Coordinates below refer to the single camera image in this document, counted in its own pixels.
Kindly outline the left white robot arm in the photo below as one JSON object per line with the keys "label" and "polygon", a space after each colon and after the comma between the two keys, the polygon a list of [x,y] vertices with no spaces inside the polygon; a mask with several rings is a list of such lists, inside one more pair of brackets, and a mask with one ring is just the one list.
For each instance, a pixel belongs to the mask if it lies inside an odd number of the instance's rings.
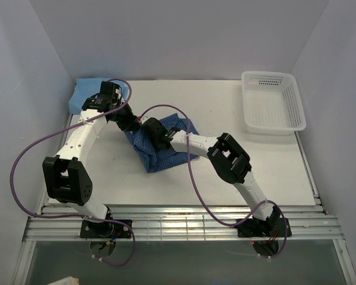
{"label": "left white robot arm", "polygon": [[116,122],[123,132],[141,128],[123,98],[120,85],[103,81],[100,91],[82,106],[82,125],[73,130],[54,157],[46,157],[42,163],[48,196],[74,208],[86,218],[85,229],[103,238],[111,236],[115,226],[109,208],[93,196],[93,182],[85,161],[99,133],[110,121]]}

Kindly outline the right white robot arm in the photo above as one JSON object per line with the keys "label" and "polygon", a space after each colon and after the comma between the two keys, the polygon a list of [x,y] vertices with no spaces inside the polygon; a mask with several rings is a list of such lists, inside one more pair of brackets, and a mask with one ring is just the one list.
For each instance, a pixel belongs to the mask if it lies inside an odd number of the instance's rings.
{"label": "right white robot arm", "polygon": [[171,150],[177,153],[208,159],[217,175],[233,185],[251,209],[245,218],[231,224],[219,220],[204,205],[208,214],[223,226],[235,227],[248,237],[284,237],[288,234],[288,224],[281,216],[281,210],[269,201],[252,173],[250,156],[228,133],[219,137],[196,135],[189,130],[165,128],[156,118],[149,118],[141,124],[142,130],[151,140],[156,150]]}

